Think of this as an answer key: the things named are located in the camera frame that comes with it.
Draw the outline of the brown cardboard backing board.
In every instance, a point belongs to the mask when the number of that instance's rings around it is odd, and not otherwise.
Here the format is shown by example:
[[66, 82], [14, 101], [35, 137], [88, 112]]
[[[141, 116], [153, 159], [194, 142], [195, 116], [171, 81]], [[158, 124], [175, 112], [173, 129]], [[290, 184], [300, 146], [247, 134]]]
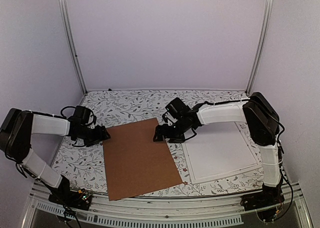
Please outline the brown cardboard backing board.
[[156, 118], [113, 126], [103, 142], [108, 198], [116, 201], [182, 184], [166, 142], [154, 142]]

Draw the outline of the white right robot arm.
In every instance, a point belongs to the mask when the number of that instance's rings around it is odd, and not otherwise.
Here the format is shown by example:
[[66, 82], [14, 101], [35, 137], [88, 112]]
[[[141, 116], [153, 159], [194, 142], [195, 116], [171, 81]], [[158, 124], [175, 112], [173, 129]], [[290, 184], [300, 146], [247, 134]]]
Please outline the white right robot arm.
[[200, 102], [189, 107], [176, 97], [166, 107], [174, 122], [168, 124], [168, 118], [163, 115], [165, 124], [155, 127], [154, 142], [167, 139], [170, 143], [183, 143], [188, 140], [185, 133], [214, 123], [238, 122], [248, 127], [250, 138], [260, 150], [264, 172], [263, 185], [267, 187], [259, 194], [258, 201], [262, 206], [269, 206], [278, 198], [275, 189], [283, 183], [281, 159], [284, 153], [280, 135], [285, 127], [275, 109], [260, 92], [254, 92], [245, 99], [221, 102]]

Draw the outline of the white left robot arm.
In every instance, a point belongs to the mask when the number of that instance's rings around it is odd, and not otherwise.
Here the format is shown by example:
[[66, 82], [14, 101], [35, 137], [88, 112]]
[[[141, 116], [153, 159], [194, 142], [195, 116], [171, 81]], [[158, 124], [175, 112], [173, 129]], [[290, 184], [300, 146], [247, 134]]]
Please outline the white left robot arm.
[[70, 205], [75, 199], [70, 182], [37, 155], [32, 147], [32, 137], [69, 137], [75, 142], [82, 140], [84, 147], [111, 137], [105, 126], [97, 124], [97, 117], [91, 109], [77, 105], [73, 110], [73, 114], [67, 117], [63, 113], [54, 115], [11, 108], [0, 127], [0, 149], [5, 157], [15, 163], [22, 175], [29, 174], [54, 190], [55, 197], [63, 205]]

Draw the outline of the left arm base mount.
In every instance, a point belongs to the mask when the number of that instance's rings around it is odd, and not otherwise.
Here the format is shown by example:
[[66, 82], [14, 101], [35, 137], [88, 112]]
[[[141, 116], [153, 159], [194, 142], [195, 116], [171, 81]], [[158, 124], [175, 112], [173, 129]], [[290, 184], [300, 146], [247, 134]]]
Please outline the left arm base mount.
[[88, 211], [91, 206], [92, 194], [84, 188], [71, 190], [70, 181], [63, 175], [61, 176], [61, 181], [58, 183], [57, 188], [49, 185], [47, 185], [47, 188], [51, 192], [49, 201], [52, 203], [84, 211]]

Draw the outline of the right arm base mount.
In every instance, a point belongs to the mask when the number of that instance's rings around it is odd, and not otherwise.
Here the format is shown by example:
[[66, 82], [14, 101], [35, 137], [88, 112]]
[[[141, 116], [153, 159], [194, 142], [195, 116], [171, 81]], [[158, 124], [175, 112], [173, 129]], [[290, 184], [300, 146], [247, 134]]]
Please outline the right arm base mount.
[[258, 218], [265, 223], [273, 222], [279, 213], [279, 209], [275, 207], [277, 204], [282, 204], [285, 201], [282, 193], [281, 185], [269, 187], [262, 185], [262, 191], [252, 194], [246, 194], [241, 197], [240, 205], [245, 211], [262, 209], [271, 206], [270, 209], [265, 209], [257, 213]]

